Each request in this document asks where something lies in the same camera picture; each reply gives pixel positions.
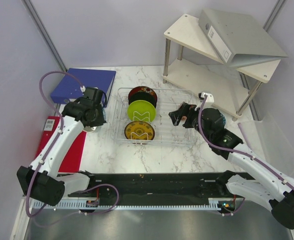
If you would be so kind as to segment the light blue mug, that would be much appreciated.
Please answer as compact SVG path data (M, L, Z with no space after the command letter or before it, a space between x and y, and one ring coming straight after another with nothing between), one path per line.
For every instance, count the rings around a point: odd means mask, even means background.
M83 131L86 132L86 133L94 133L94 132L98 132L101 130L101 126L93 126L93 127L90 127L90 126L86 126Z

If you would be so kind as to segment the blue patterned bowl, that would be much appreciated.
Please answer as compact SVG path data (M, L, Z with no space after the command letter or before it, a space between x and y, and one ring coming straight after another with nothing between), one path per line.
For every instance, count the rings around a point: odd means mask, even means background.
M226 126L226 118L225 116L221 113L221 117L222 117L222 120L223 120L223 126L225 127Z

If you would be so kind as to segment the light blue cup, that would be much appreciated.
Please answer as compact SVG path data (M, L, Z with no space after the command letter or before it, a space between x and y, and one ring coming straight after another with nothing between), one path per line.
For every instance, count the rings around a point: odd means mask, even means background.
M104 122L107 123L107 115L106 115L106 110L104 106L102 107L102 112L103 112Z

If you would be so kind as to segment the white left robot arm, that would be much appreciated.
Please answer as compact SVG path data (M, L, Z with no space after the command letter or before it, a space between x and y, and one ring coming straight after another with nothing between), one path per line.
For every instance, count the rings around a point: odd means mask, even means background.
M17 178L23 193L49 206L57 205L63 197L80 191L86 197L96 193L96 183L88 173L58 176L63 159L74 140L84 128L95 128L106 123L102 98L104 91L87 87L83 96L65 105L53 135L34 161L21 166Z

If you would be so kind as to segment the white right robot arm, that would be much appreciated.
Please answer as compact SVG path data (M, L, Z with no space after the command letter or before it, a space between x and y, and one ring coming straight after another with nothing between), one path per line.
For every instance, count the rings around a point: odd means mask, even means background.
M197 130L211 150L245 170L253 180L225 171L216 183L216 192L222 197L238 195L267 210L284 227L294 229L294 178L277 170L258 156L236 134L225 128L224 116L214 108L197 108L183 102L170 112L174 126L184 120L183 127Z

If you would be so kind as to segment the cream two-tier shelf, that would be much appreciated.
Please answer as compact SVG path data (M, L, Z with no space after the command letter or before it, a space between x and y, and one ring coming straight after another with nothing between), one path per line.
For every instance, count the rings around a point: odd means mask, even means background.
M222 61L198 25L198 18L187 13L179 17L165 32L163 82L170 82L194 94L208 91L214 95L214 106L228 113L236 121L248 107L262 84L270 81L280 61L239 67L239 75L256 80L252 89L210 71L183 58L183 50L190 49L222 66Z

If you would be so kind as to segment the lime green plate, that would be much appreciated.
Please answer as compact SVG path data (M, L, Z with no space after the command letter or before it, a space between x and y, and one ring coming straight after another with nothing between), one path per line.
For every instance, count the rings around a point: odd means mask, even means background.
M132 121L152 122L156 117L156 108L145 100L137 100L129 105L127 115Z

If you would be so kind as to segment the yellow patterned black plate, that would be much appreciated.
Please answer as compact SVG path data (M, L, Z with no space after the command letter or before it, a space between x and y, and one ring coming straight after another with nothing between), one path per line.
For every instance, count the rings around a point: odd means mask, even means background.
M124 135L128 140L152 141L155 137L155 130L145 121L132 121L126 125Z

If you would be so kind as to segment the red folder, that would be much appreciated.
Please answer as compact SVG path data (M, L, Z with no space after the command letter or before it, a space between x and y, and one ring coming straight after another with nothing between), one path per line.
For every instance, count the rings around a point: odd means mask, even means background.
M41 151L53 135L58 126L58 122L58 116L49 116L47 118L35 157L37 157L41 153ZM59 173L76 173L79 171L85 138L86 132L82 131L82 133L80 133L79 136L74 140L73 144L70 146L70 149L68 150L66 156L61 163Z

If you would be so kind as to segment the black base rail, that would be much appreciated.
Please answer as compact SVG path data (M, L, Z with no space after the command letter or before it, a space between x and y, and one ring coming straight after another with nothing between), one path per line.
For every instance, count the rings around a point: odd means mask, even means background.
M234 199L223 184L232 171L212 173L100 173L90 177L88 192L70 197L94 198L104 204L187 205Z

